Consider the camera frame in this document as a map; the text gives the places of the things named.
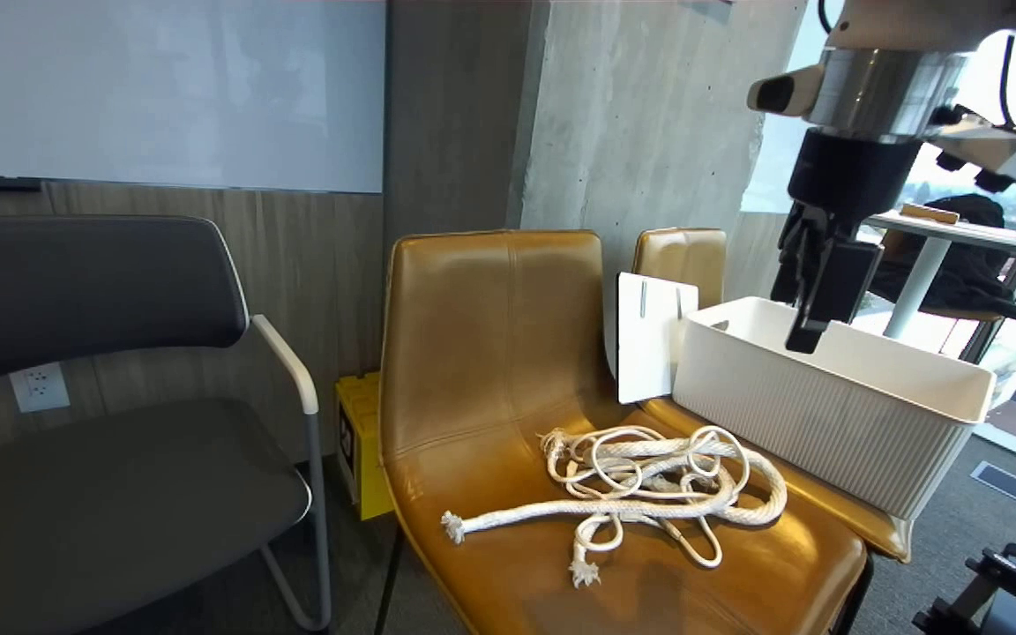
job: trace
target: white cardboard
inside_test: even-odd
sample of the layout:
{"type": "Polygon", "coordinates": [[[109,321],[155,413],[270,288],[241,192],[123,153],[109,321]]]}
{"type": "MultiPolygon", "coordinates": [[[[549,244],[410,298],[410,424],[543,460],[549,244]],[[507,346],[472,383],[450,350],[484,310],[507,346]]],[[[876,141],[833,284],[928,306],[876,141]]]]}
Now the white cardboard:
{"type": "Polygon", "coordinates": [[[990,373],[833,321],[786,352],[793,306],[735,301],[684,325],[672,399],[824,482],[916,518],[985,420],[990,373]]]}
{"type": "Polygon", "coordinates": [[[632,272],[617,276],[617,403],[672,393],[678,330],[696,310],[696,285],[632,272]]]}

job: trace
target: white rope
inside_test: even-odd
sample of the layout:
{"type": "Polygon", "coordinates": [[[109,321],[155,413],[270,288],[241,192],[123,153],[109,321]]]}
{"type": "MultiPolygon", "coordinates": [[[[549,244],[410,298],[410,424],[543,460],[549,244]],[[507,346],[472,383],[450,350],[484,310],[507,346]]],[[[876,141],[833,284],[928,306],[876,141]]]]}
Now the white rope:
{"type": "Polygon", "coordinates": [[[528,518],[581,514],[570,550],[570,584],[591,585],[601,584],[601,569],[589,555],[617,550],[624,524],[666,531],[696,566],[721,569],[723,546],[710,518],[769,525],[786,507],[786,479],[781,470],[723,426],[701,426],[691,439],[662,439],[650,426],[608,426],[589,435],[554,431],[538,446],[545,450],[549,479],[570,498],[472,518],[443,512],[442,525],[450,544],[461,544],[470,534],[528,518]],[[750,477],[765,479],[765,500],[741,507],[750,477]],[[710,540],[710,555],[699,555],[678,524],[696,524],[710,540]]]}

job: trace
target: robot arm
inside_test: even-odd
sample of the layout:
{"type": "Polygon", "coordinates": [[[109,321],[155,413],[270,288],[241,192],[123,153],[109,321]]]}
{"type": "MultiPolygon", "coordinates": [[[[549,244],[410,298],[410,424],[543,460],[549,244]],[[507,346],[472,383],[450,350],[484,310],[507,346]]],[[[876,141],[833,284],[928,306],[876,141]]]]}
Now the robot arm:
{"type": "Polygon", "coordinates": [[[858,231],[896,206],[922,141],[1016,180],[1012,132],[933,127],[968,53],[1002,27],[1016,27],[1016,0],[845,0],[817,69],[750,89],[750,109],[811,124],[772,285],[772,301],[797,304],[786,350],[811,352],[828,321],[852,319],[878,264],[858,231]]]}

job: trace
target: white storage crate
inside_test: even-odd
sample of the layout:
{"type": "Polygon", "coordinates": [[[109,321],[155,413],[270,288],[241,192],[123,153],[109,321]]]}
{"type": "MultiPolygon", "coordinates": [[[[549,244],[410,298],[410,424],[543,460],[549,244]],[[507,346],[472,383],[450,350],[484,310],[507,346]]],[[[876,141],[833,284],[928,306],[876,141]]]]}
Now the white storage crate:
{"type": "Polygon", "coordinates": [[[833,321],[813,352],[782,350],[793,306],[735,301],[684,325],[672,399],[744,441],[916,518],[985,420],[990,373],[833,321]]]}

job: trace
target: floor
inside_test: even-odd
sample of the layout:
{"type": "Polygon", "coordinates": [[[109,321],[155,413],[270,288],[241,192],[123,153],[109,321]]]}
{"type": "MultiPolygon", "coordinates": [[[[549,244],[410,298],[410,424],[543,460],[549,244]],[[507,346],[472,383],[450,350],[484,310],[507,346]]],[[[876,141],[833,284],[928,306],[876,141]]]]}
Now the floor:
{"type": "MultiPolygon", "coordinates": [[[[863,608],[858,613],[852,635],[892,635],[916,631],[911,618],[930,608],[933,598],[953,600],[968,584],[968,559],[985,546],[1002,546],[1016,540],[1016,498],[977,482],[970,473],[979,461],[993,461],[1016,473],[1016,454],[1002,453],[979,439],[968,446],[940,490],[930,498],[916,524],[915,562],[878,559],[876,584],[866,585],[863,608]]],[[[348,498],[342,495],[336,473],[328,479],[331,507],[331,580],[336,580],[336,620],[331,635],[375,631],[376,598],[385,584],[385,562],[396,538],[390,518],[357,524],[348,498]]],[[[311,585],[311,550],[305,534],[293,531],[275,544],[289,580],[311,585]]],[[[295,631],[283,611],[275,585],[262,559],[248,559],[223,577],[184,589],[155,608],[96,628],[90,635],[142,635],[142,631],[231,631],[231,635],[275,635],[295,631]]],[[[448,600],[436,594],[431,577],[416,559],[402,559],[396,605],[388,613],[388,635],[456,635],[461,631],[448,600]]]]}

